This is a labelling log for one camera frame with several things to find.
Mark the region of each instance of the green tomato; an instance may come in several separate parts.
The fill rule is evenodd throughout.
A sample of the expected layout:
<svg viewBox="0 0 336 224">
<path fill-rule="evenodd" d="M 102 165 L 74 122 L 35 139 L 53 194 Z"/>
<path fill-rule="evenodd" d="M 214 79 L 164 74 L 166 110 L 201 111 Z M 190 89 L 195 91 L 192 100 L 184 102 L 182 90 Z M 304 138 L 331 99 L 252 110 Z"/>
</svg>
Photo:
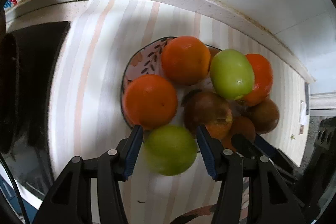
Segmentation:
<svg viewBox="0 0 336 224">
<path fill-rule="evenodd" d="M 174 176 L 186 171 L 194 163 L 197 145 L 188 130 L 166 125 L 150 133 L 144 142 L 144 151 L 152 171 Z"/>
<path fill-rule="evenodd" d="M 214 56 L 210 76 L 215 91 L 225 99 L 238 100 L 254 86 L 254 72 L 245 55 L 227 49 Z"/>
</svg>

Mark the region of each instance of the cable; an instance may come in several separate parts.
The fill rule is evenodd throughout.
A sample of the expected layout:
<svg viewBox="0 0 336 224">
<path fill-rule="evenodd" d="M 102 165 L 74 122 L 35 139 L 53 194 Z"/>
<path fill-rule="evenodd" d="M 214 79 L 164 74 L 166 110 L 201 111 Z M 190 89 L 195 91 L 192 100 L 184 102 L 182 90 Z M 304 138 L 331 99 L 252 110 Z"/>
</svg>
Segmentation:
<svg viewBox="0 0 336 224">
<path fill-rule="evenodd" d="M 29 221 L 29 218 L 28 218 L 28 215 L 27 215 L 27 212 L 26 212 L 25 205 L 23 204 L 23 200 L 22 200 L 19 188 L 17 187 L 16 182 L 14 180 L 14 177 L 13 177 L 13 175 L 12 175 L 12 173 L 11 173 L 11 171 L 10 171 L 10 169 L 9 169 L 7 163 L 5 162 L 5 159 L 3 158 L 1 153 L 0 153 L 0 162 L 1 162 L 1 165 L 4 167 L 11 184 L 13 185 L 13 188 L 14 188 L 17 200 L 19 202 L 19 205 L 20 205 L 21 212 L 22 212 L 23 218 L 25 220 L 25 223 L 30 224 L 30 221 Z"/>
</svg>

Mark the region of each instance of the white countertop edge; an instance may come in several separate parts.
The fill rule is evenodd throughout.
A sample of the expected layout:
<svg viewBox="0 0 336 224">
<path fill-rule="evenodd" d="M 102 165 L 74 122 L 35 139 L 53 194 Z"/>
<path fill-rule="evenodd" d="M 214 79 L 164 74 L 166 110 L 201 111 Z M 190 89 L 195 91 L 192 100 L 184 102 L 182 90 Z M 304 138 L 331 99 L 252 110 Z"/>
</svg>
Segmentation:
<svg viewBox="0 0 336 224">
<path fill-rule="evenodd" d="M 13 188 L 11 181 L 9 180 L 9 177 L 6 174 L 5 169 L 2 165 L 0 165 L 0 175 L 4 178 L 4 180 Z M 39 207 L 42 204 L 42 200 L 34 196 L 31 192 L 29 192 L 26 188 L 24 188 L 21 184 L 19 184 L 17 181 L 15 181 L 17 184 L 17 187 L 19 189 L 19 192 L 21 194 L 21 197 L 27 201 L 31 206 L 33 206 L 36 209 L 39 209 Z"/>
<path fill-rule="evenodd" d="M 30 0 L 27 5 L 20 5 L 6 13 L 6 20 L 12 20 L 20 15 L 33 10 L 46 7 L 48 5 L 64 3 L 75 0 Z M 313 83 L 315 79 L 307 71 L 301 61 L 273 34 L 263 26 L 253 21 L 239 11 L 227 6 L 218 0 L 152 0 L 166 3 L 182 9 L 193 11 L 213 19 L 219 20 L 232 28 L 248 35 L 267 49 L 275 53 L 279 58 L 297 71 L 308 83 Z"/>
<path fill-rule="evenodd" d="M 6 31 L 13 32 L 25 27 L 47 22 L 69 21 L 72 22 L 86 10 L 88 0 L 72 1 L 43 7 L 18 18 L 7 21 Z"/>
</svg>

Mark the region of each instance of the orange fruit illustration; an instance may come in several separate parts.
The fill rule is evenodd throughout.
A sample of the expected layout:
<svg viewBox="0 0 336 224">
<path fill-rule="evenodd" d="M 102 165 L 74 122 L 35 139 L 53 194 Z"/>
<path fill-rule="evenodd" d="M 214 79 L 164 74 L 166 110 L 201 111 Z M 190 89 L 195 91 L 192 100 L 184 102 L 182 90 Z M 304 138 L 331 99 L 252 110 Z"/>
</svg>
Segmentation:
<svg viewBox="0 0 336 224">
<path fill-rule="evenodd" d="M 176 90 L 159 75 L 142 75 L 132 81 L 123 97 L 125 115 L 145 130 L 163 126 L 177 111 Z"/>
<path fill-rule="evenodd" d="M 164 48 L 161 64 L 172 82 L 195 85 L 209 72 L 210 51 L 196 37 L 177 37 Z"/>
<path fill-rule="evenodd" d="M 273 72 L 271 64 L 260 54 L 247 54 L 246 58 L 252 65 L 254 72 L 253 90 L 242 100 L 248 106 L 255 106 L 265 100 L 273 85 Z"/>
<path fill-rule="evenodd" d="M 279 123 L 280 113 L 278 106 L 271 99 L 266 98 L 260 104 L 248 107 L 242 115 L 248 117 L 259 134 L 271 132 Z"/>
</svg>

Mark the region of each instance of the orange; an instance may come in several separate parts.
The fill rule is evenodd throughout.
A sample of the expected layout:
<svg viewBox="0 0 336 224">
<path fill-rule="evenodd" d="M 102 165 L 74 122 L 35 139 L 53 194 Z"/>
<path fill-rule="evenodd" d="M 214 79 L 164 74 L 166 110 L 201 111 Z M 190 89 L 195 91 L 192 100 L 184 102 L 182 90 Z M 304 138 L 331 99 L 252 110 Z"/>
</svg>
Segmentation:
<svg viewBox="0 0 336 224">
<path fill-rule="evenodd" d="M 265 100 L 273 85 L 273 72 L 271 64 L 260 54 L 247 54 L 246 58 L 252 65 L 254 72 L 253 90 L 242 100 L 248 106 L 255 106 Z"/>
<path fill-rule="evenodd" d="M 164 48 L 161 56 L 162 69 L 172 82 L 195 85 L 209 72 L 210 51 L 196 37 L 174 38 Z"/>
<path fill-rule="evenodd" d="M 222 145 L 224 148 L 236 152 L 236 149 L 231 143 L 231 138 L 234 134 L 242 134 L 247 140 L 254 142 L 256 134 L 253 122 L 243 116 L 235 117 L 233 119 L 229 133 L 222 139 Z"/>
<path fill-rule="evenodd" d="M 126 117 L 145 130 L 169 123 L 176 114 L 177 104 L 173 85 L 159 75 L 136 78 L 128 85 L 123 97 Z"/>
</svg>

